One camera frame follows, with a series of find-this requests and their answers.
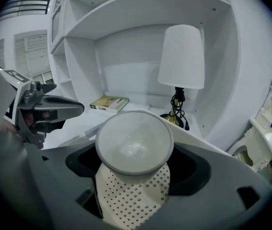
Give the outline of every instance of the lamp base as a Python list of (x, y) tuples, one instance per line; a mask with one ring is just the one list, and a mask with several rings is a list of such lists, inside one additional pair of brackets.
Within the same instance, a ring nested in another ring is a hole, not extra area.
[(181, 128), (184, 128), (184, 123), (183, 121), (178, 118), (177, 116), (171, 117), (169, 114), (162, 114), (160, 115), (162, 118), (165, 120), (169, 121), (170, 123), (173, 123)]

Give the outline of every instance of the white table top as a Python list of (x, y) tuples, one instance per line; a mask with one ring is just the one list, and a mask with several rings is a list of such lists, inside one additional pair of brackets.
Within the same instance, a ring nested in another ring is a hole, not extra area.
[[(148, 110), (156, 115), (161, 115), (169, 112), (169, 110), (163, 108), (150, 107), (149, 105), (140, 105), (134, 103), (128, 103), (123, 108), (123, 111), (132, 110)], [(62, 129), (56, 129), (51, 133), (47, 134), (44, 143), (44, 149), (58, 147), (62, 143), (75, 137), (83, 138), (86, 131), (96, 127), (97, 125), (102, 124), (113, 115), (114, 114), (105, 111), (90, 109), (78, 117), (68, 119), (66, 120)], [(194, 116), (191, 113), (186, 113), (185, 117), (187, 118), (190, 126), (190, 131), (188, 132), (202, 139), (200, 129)]]

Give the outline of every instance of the white lamp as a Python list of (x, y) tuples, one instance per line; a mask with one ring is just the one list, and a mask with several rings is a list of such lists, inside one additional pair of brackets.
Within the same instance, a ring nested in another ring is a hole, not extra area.
[[(204, 50), (200, 31), (190, 25), (175, 25), (166, 30), (158, 82), (174, 86), (176, 93), (171, 100), (172, 111), (161, 115), (168, 121), (183, 127), (181, 118), (185, 101), (184, 88), (204, 88)], [(185, 129), (189, 130), (186, 121)]]

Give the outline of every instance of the book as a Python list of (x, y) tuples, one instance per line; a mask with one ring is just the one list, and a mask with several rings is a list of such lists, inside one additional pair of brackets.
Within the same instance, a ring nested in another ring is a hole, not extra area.
[(110, 113), (118, 113), (129, 102), (128, 98), (103, 96), (92, 102), (90, 107), (96, 110), (107, 111)]

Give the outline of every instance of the lamp shade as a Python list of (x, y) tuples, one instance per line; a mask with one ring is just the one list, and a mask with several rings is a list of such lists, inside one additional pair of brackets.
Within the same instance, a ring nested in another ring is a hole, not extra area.
[(203, 89), (204, 50), (200, 31), (190, 25), (166, 30), (158, 82), (180, 88)]
[(173, 145), (170, 129), (160, 118), (144, 111), (108, 119), (95, 142), (101, 161), (122, 181), (132, 184), (154, 175), (171, 156)]

